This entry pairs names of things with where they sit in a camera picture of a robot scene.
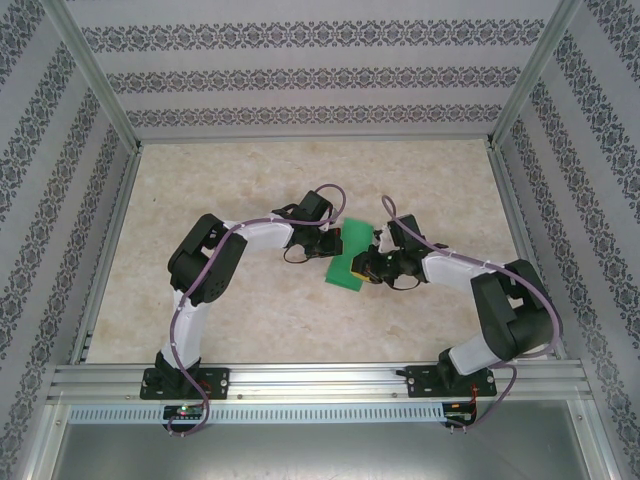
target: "green sponge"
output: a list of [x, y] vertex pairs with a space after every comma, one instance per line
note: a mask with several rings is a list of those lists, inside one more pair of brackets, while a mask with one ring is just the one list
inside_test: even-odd
[[369, 248], [373, 239], [373, 225], [355, 218], [345, 218], [340, 236], [343, 243], [342, 255], [331, 260], [325, 281], [359, 292], [362, 280], [352, 275], [351, 262], [353, 257]]

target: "wall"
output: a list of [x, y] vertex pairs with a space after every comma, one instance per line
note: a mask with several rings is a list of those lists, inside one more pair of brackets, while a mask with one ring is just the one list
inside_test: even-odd
[[66, 363], [129, 152], [39, 3], [0, 3], [0, 479]]
[[640, 478], [640, 1], [581, 4], [503, 145], [623, 478]]
[[557, 0], [77, 0], [143, 140], [487, 134]]

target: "floor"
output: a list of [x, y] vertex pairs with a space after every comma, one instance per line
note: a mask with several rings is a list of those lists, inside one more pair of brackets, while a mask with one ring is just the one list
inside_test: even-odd
[[[256, 218], [326, 182], [346, 190], [344, 216], [385, 224], [386, 193], [431, 241], [496, 262], [516, 258], [481, 140], [149, 145], [88, 362], [153, 362], [172, 314], [167, 261], [202, 214]], [[212, 308], [203, 361], [435, 360], [479, 329], [464, 294], [431, 284], [409, 292], [365, 284], [356, 293], [324, 282], [329, 262], [289, 265], [276, 250], [243, 257]]]

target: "black mounting bracket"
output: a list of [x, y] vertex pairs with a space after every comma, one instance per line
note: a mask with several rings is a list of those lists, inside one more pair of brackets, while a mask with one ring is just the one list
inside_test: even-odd
[[498, 393], [493, 372], [488, 368], [462, 377], [454, 385], [447, 387], [436, 365], [413, 365], [396, 374], [405, 377], [409, 398], [471, 397], [476, 388], [478, 397], [495, 397]]
[[[191, 387], [186, 393], [181, 393], [168, 382], [163, 382], [155, 368], [147, 368], [142, 377], [140, 398], [142, 400], [200, 400], [198, 391]], [[193, 377], [210, 400], [226, 400], [229, 391], [228, 368], [198, 368]]]
[[[226, 400], [229, 392], [228, 368], [201, 368], [200, 361], [187, 369], [210, 400]], [[147, 368], [140, 387], [142, 400], [200, 400], [202, 397], [177, 368], [164, 359], [162, 352], [156, 355], [154, 367]]]

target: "cable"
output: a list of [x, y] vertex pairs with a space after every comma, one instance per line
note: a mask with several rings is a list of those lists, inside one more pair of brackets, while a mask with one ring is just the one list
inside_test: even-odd
[[473, 412], [471, 412], [471, 415], [475, 415], [478, 413], [478, 387], [475, 383], [471, 385], [471, 395], [472, 397], [469, 405], [473, 405]]
[[388, 195], [383, 195], [382, 196], [382, 205], [384, 206], [384, 209], [387, 211], [387, 213], [389, 214], [391, 219], [394, 222], [396, 222], [400, 228], [402, 228], [405, 232], [407, 232], [413, 238], [415, 238], [420, 243], [422, 243], [426, 247], [430, 248], [434, 252], [438, 252], [441, 255], [444, 255], [446, 257], [457, 258], [458, 260], [462, 260], [463, 262], [470, 263], [471, 265], [477, 265], [477, 266], [480, 266], [480, 267], [486, 267], [486, 268], [490, 268], [492, 270], [495, 270], [497, 272], [500, 272], [500, 273], [506, 275], [507, 277], [511, 278], [512, 280], [515, 280], [516, 282], [518, 282], [523, 287], [525, 287], [527, 290], [529, 290], [533, 294], [534, 297], [536, 297], [540, 301], [540, 303], [542, 303], [542, 306], [544, 306], [544, 308], [547, 311], [547, 313], [549, 313], [549, 317], [551, 317], [551, 323], [553, 325], [553, 335], [551, 336], [551, 341], [549, 342], [549, 345], [547, 345], [545, 348], [543, 348], [539, 352], [525, 353], [523, 355], [520, 355], [519, 358], [541, 357], [542, 355], [546, 355], [547, 353], [550, 353], [555, 348], [555, 346], [558, 343], [558, 340], [560, 338], [560, 319], [558, 318], [558, 314], [556, 313], [555, 309], [553, 308], [553, 305], [551, 305], [551, 302], [547, 299], [547, 297], [542, 292], [540, 292], [540, 290], [538, 290], [536, 287], [534, 287], [531, 283], [529, 283], [527, 280], [522, 278], [520, 275], [517, 275], [517, 274], [507, 270], [504, 267], [501, 267], [499, 265], [495, 265], [495, 264], [493, 264], [491, 262], [483, 262], [482, 260], [477, 260], [477, 259], [475, 259], [473, 257], [468, 257], [468, 256], [462, 255], [460, 253], [451, 252], [449, 250], [444, 250], [444, 249], [438, 247], [437, 245], [434, 245], [433, 243], [429, 242], [428, 240], [425, 240], [424, 238], [422, 238], [420, 235], [415, 233], [413, 230], [411, 230], [409, 227], [407, 227], [404, 223], [402, 223], [398, 219], [398, 217], [396, 216], [396, 205], [395, 205], [395, 203], [393, 203], [393, 200]]
[[[393, 202], [391, 197], [389, 197], [388, 195], [383, 195], [381, 200], [382, 200], [382, 206], [384, 207], [384, 209], [387, 211], [387, 213], [391, 217], [391, 220], [396, 222], [400, 228], [402, 228], [405, 232], [407, 232], [409, 235], [411, 235], [413, 238], [415, 238], [417, 241], [419, 241], [420, 243], [422, 243], [426, 247], [430, 248], [431, 250], [433, 250], [435, 252], [440, 253], [441, 255], [445, 255], [447, 257], [452, 257], [452, 258], [457, 258], [458, 260], [462, 260], [463, 262], [470, 263], [471, 265], [478, 265], [478, 266], [481, 266], [481, 267], [487, 267], [487, 268], [490, 268], [490, 269], [495, 270], [497, 272], [500, 272], [500, 273], [506, 275], [507, 277], [511, 278], [512, 280], [518, 282], [523, 287], [525, 287], [527, 290], [529, 290], [540, 301], [540, 303], [542, 303], [542, 305], [544, 306], [544, 308], [547, 311], [547, 313], [549, 313], [549, 317], [551, 318], [551, 323], [553, 325], [553, 335], [551, 336], [551, 341], [549, 342], [549, 344], [545, 348], [543, 348], [539, 352], [525, 353], [523, 355], [520, 355], [519, 358], [540, 357], [542, 355], [546, 355], [547, 353], [551, 352], [555, 348], [555, 346], [558, 343], [558, 340], [560, 338], [560, 319], [558, 318], [558, 315], [557, 315], [555, 309], [553, 308], [553, 305], [551, 305], [551, 302], [547, 299], [547, 297], [540, 290], [538, 290], [535, 286], [533, 286], [530, 282], [528, 282], [527, 280], [522, 278], [520, 275], [517, 275], [517, 274], [507, 270], [504, 267], [501, 267], [499, 265], [495, 265], [495, 264], [490, 263], [490, 262], [483, 262], [481, 260], [477, 260], [477, 259], [475, 259], [473, 257], [468, 257], [468, 256], [462, 255], [460, 253], [455, 253], [455, 252], [451, 252], [451, 251], [448, 251], [448, 250], [444, 250], [444, 249], [438, 247], [437, 245], [434, 245], [433, 243], [429, 242], [428, 240], [422, 238], [420, 235], [415, 233], [413, 230], [411, 230], [409, 227], [407, 227], [404, 223], [402, 223], [398, 219], [398, 217], [396, 215], [396, 204]], [[476, 420], [472, 425], [469, 425], [467, 427], [467, 426], [465, 426], [465, 425], [463, 425], [463, 424], [461, 424], [459, 422], [455, 422], [455, 421], [449, 420], [450, 423], [452, 423], [454, 425], [457, 424], [458, 427], [462, 427], [462, 429], [465, 430], [465, 431], [469, 430], [471, 428], [475, 428], [476, 426], [481, 425], [482, 423], [484, 423], [491, 415], [493, 415], [493, 413], [495, 412], [496, 408], [502, 403], [502, 401], [505, 399], [505, 397], [509, 394], [509, 392], [513, 388], [514, 383], [516, 382], [516, 378], [518, 378], [518, 370], [516, 369], [516, 367], [514, 365], [508, 365], [508, 364], [506, 364], [504, 362], [498, 362], [495, 365], [491, 365], [490, 367], [491, 368], [510, 368], [513, 371], [513, 376], [511, 377], [511, 381], [509, 382], [509, 385], [507, 385], [507, 388], [505, 388], [504, 391], [500, 394], [500, 397], [498, 397], [498, 399], [494, 403], [491, 404], [491, 406], [484, 413], [484, 415], [482, 415], [482, 417], [480, 417], [478, 420]]]
[[395, 290], [396, 292], [408, 292], [409, 290], [418, 288], [420, 286], [420, 283], [421, 283], [420, 280], [418, 280], [418, 282], [413, 287], [409, 287], [409, 288], [398, 288], [398, 287], [394, 287], [393, 285], [389, 285], [389, 287], [391, 287], [391, 290]]
[[311, 258], [305, 258], [304, 260], [300, 261], [300, 262], [292, 262], [291, 260], [287, 260], [287, 252], [289, 250], [291, 250], [295, 245], [291, 245], [290, 247], [287, 247], [287, 249], [284, 251], [284, 253], [282, 254], [282, 258], [284, 259], [285, 262], [290, 263], [291, 265], [300, 265], [302, 263], [307, 263]]
[[342, 205], [340, 205], [340, 208], [335, 212], [335, 214], [333, 216], [329, 216], [328, 218], [326, 218], [324, 220], [319, 220], [317, 222], [304, 222], [302, 220], [290, 220], [290, 219], [286, 219], [286, 218], [256, 218], [256, 219], [253, 219], [253, 220], [247, 220], [246, 222], [242, 222], [242, 223], [238, 223], [238, 224], [234, 225], [229, 230], [227, 230], [227, 232], [222, 236], [222, 239], [220, 239], [220, 243], [218, 243], [216, 249], [211, 254], [211, 257], [209, 257], [209, 260], [205, 264], [204, 268], [202, 269], [202, 271], [200, 272], [200, 274], [198, 275], [196, 280], [193, 282], [193, 284], [191, 284], [191, 287], [189, 287], [189, 289], [182, 295], [182, 298], [180, 298], [180, 302], [178, 303], [178, 307], [176, 308], [175, 312], [173, 312], [173, 317], [171, 318], [171, 325], [169, 326], [169, 345], [171, 346], [171, 353], [173, 354], [173, 359], [175, 360], [176, 365], [178, 365], [178, 369], [180, 370], [182, 375], [184, 375], [184, 377], [189, 381], [189, 383], [193, 386], [193, 388], [195, 388], [196, 391], [202, 397], [202, 401], [204, 403], [204, 408], [205, 408], [205, 413], [202, 416], [202, 420], [200, 421], [200, 423], [198, 423], [197, 425], [195, 425], [193, 428], [191, 428], [190, 430], [188, 430], [186, 432], [176, 432], [176, 431], [174, 431], [171, 428], [171, 425], [172, 425], [174, 419], [177, 418], [177, 417], [171, 417], [169, 419], [169, 421], [167, 422], [167, 431], [169, 432], [169, 435], [172, 435], [172, 436], [173, 435], [179, 435], [180, 437], [186, 437], [186, 436], [189, 436], [189, 435], [193, 435], [194, 433], [198, 432], [199, 430], [201, 430], [205, 426], [205, 424], [207, 423], [207, 420], [209, 419], [209, 414], [210, 414], [210, 411], [211, 411], [211, 407], [209, 405], [209, 397], [207, 396], [207, 393], [202, 389], [202, 387], [200, 385], [198, 385], [198, 382], [196, 382], [196, 380], [191, 376], [191, 374], [189, 374], [189, 372], [185, 368], [184, 364], [180, 360], [180, 356], [178, 355], [178, 350], [176, 348], [176, 332], [175, 332], [176, 323], [178, 321], [178, 317], [180, 315], [180, 312], [184, 308], [184, 305], [187, 303], [187, 300], [189, 299], [191, 294], [203, 282], [203, 280], [206, 277], [206, 275], [209, 272], [209, 270], [211, 270], [211, 266], [216, 261], [216, 258], [218, 258], [218, 253], [222, 249], [222, 246], [226, 243], [226, 241], [229, 239], [229, 237], [231, 235], [233, 235], [236, 231], [238, 231], [238, 230], [240, 230], [240, 229], [242, 229], [242, 228], [244, 228], [246, 226], [254, 225], [256, 223], [283, 223], [285, 225], [306, 225], [306, 226], [310, 226], [310, 227], [312, 227], [312, 226], [318, 227], [318, 226], [324, 225], [326, 223], [334, 223], [338, 219], [338, 217], [340, 215], [342, 215], [342, 212], [344, 211], [344, 209], [345, 209], [345, 207], [347, 205], [347, 194], [342, 189], [342, 187], [340, 187], [340, 186], [338, 186], [336, 184], [333, 184], [333, 183], [325, 183], [323, 185], [320, 185], [318, 188], [315, 189], [315, 192], [317, 193], [320, 190], [323, 190], [325, 188], [334, 188], [334, 189], [338, 190], [340, 192], [340, 194], [342, 195]]

